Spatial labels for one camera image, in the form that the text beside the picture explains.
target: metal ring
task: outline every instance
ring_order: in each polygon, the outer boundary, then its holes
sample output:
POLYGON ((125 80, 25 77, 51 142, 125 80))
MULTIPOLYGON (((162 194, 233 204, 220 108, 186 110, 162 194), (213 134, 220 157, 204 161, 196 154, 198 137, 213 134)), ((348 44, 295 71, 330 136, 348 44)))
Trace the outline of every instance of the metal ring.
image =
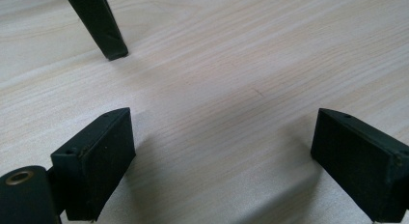
POLYGON ((34 175, 33 171, 28 171, 28 170, 20 171, 20 172, 14 173, 13 175, 9 176, 6 179, 6 184, 7 185, 17 185, 17 184, 20 184, 20 183, 23 183, 29 180, 31 177, 33 177, 33 175, 34 175))

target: small hole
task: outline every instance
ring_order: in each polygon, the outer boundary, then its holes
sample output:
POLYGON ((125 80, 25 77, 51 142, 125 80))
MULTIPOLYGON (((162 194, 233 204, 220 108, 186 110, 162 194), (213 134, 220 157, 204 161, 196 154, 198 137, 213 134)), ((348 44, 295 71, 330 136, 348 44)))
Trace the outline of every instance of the small hole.
POLYGON ((16 185, 19 183, 23 183, 33 177, 34 173, 32 171, 21 171, 15 173, 6 179, 6 184, 8 185, 16 185))
POLYGON ((76 153, 76 149, 72 148, 66 151, 66 154, 75 154, 76 153))

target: chair leg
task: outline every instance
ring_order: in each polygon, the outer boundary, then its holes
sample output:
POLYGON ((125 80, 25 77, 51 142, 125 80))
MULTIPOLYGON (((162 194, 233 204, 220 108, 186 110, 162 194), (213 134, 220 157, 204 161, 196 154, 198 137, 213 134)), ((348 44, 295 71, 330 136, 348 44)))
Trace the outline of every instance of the chair leg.
POLYGON ((128 54, 107 0, 69 0, 69 2, 109 61, 128 54))

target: black furniture part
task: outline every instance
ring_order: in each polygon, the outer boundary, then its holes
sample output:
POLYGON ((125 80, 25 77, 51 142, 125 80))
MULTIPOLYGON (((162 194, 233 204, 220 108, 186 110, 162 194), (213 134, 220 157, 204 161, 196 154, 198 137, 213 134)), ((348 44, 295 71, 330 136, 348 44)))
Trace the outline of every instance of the black furniture part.
POLYGON ((128 54, 107 0, 69 0, 94 41, 108 60, 128 54))
POLYGON ((338 111, 319 109, 312 157, 372 221, 401 222, 409 208, 409 147, 338 111))
POLYGON ((105 113, 51 154, 53 167, 28 166, 0 179, 1 223, 97 220, 135 157, 129 108, 105 113))

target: light wood grain surface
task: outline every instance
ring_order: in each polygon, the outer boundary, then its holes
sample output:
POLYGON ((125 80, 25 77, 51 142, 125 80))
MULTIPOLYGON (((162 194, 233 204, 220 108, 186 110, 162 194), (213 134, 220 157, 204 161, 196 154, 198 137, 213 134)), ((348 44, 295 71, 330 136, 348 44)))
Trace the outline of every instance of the light wood grain surface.
POLYGON ((108 1, 114 62, 67 0, 0 0, 1 175, 128 106, 97 223, 371 223, 309 150, 319 107, 409 144, 409 0, 108 1))

